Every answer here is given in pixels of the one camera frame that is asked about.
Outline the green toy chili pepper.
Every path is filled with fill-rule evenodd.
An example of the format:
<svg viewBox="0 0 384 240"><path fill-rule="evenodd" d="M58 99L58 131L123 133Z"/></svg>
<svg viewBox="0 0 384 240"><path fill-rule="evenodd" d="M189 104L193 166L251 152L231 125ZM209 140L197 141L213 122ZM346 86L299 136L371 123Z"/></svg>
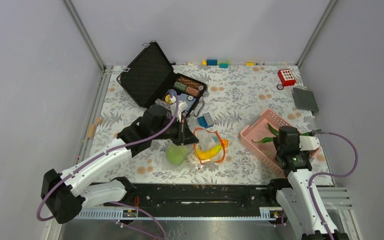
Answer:
<svg viewBox="0 0 384 240"><path fill-rule="evenodd" d="M265 144L265 143L269 143L269 142L273 142L274 141L274 137L264 137L263 139L261 140L251 140L253 143L255 144Z"/></svg>

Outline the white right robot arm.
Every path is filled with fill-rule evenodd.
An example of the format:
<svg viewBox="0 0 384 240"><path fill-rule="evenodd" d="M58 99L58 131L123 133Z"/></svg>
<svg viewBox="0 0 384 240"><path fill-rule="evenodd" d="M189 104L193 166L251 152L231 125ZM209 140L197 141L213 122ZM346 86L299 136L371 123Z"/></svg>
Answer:
<svg viewBox="0 0 384 240"><path fill-rule="evenodd" d="M281 206L296 240L348 240L326 210L310 163L311 152L320 147L315 132L301 133L292 126L281 126L273 138L275 159L284 178L272 179L267 201Z"/></svg>

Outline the yellow toy banana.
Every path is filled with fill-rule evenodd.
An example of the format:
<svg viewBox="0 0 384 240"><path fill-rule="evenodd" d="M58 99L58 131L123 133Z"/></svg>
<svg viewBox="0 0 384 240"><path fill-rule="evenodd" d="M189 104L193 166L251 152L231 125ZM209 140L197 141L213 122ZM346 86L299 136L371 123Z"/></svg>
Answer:
<svg viewBox="0 0 384 240"><path fill-rule="evenodd" d="M200 160L209 160L213 157L215 157L220 151L222 150L222 146L216 145L210 150L202 151L199 147L195 149L195 154Z"/></svg>

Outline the green toy cabbage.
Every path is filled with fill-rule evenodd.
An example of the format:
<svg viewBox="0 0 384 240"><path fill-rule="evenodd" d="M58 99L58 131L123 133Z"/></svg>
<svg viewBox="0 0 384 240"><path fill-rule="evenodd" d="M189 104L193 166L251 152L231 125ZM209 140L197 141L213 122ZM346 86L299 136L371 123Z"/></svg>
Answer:
<svg viewBox="0 0 384 240"><path fill-rule="evenodd" d="M189 152L190 149L187 146L172 144L167 147L165 156L169 163L179 166L187 159Z"/></svg>

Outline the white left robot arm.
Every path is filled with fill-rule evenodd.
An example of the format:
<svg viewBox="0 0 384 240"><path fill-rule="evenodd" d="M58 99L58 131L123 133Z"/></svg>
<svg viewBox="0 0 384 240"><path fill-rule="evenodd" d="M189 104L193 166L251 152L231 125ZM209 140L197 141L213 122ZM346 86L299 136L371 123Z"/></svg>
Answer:
<svg viewBox="0 0 384 240"><path fill-rule="evenodd" d="M61 172L47 171L43 176L37 219L41 222L55 219L65 224L86 207L109 202L132 204L135 192L126 186L129 181L115 178L106 183L93 182L110 168L148 149L153 140L171 140L177 146L199 143L184 117L154 104L98 153Z"/></svg>

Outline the clear zip bag orange zipper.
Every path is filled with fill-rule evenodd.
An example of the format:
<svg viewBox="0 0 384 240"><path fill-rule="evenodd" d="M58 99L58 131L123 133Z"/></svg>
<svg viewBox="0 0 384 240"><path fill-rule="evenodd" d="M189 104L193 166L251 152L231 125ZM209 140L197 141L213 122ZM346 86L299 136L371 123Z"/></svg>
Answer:
<svg viewBox="0 0 384 240"><path fill-rule="evenodd" d="M179 169L195 168L201 169L208 164L220 164L227 155L229 140L222 138L217 131L210 131L197 127L193 131L198 143L177 146L169 144L165 150L164 168Z"/></svg>

